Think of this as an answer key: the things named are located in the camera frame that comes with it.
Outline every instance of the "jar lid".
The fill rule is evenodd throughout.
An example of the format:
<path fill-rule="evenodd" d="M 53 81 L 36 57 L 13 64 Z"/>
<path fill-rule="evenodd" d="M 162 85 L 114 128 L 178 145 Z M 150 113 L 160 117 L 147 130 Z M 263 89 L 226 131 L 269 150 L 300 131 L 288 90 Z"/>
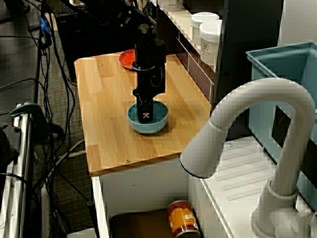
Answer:
<path fill-rule="evenodd" d="M 222 20 L 205 21 L 200 27 L 200 37 L 205 41 L 219 43 Z"/>
<path fill-rule="evenodd" d="M 212 12 L 198 12 L 191 16 L 191 25 L 198 28 L 205 21 L 218 20 L 219 16 Z"/>

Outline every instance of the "green clamp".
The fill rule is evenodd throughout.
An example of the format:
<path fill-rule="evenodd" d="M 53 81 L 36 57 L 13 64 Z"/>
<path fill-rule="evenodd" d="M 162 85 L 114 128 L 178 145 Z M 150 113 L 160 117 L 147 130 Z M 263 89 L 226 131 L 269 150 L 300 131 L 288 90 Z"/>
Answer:
<path fill-rule="evenodd" d="M 41 107 L 36 103 L 25 103 L 14 110 L 12 110 L 9 115 L 14 118 L 21 114 L 30 113 L 33 118 L 34 134 L 33 138 L 36 142 L 41 142 L 46 140 L 50 136 L 50 128 L 46 122 L 45 116 L 42 112 Z"/>

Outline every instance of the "light blue bin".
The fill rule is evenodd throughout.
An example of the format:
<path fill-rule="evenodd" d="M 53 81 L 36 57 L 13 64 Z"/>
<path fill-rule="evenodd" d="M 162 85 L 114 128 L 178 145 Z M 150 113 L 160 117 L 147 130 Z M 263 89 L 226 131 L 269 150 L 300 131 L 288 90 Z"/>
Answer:
<path fill-rule="evenodd" d="M 317 107 L 317 44 L 308 42 L 249 51 L 246 54 L 252 63 L 252 80 L 276 77 L 295 81 L 306 88 Z M 271 136 L 276 106 L 292 118 L 288 105 L 280 102 L 262 103 L 250 108 L 249 128 L 277 162 L 281 147 Z M 310 139 L 317 144 L 316 122 Z M 302 172 L 297 186 L 310 205 L 317 210 L 317 189 Z"/>

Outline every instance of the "orange can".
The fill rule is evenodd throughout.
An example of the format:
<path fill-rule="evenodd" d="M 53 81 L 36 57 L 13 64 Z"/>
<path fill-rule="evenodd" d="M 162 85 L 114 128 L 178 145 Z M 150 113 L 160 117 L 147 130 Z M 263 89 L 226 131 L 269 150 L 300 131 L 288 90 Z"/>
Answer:
<path fill-rule="evenodd" d="M 167 208 L 173 238 L 200 238 L 200 232 L 191 204 L 185 200 L 173 202 Z"/>

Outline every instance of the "faucet handle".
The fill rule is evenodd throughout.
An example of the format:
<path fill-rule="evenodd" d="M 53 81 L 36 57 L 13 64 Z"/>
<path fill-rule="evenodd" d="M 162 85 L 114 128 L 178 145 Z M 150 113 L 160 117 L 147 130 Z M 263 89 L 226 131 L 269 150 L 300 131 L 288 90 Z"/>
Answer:
<path fill-rule="evenodd" d="M 302 210 L 286 222 L 279 225 L 275 230 L 277 238 L 310 238 L 310 222 L 313 212 L 310 209 Z"/>
<path fill-rule="evenodd" d="M 313 212 L 310 209 L 305 209 L 297 213 L 296 220 L 298 225 L 298 237 L 310 237 L 309 223 L 313 217 Z"/>

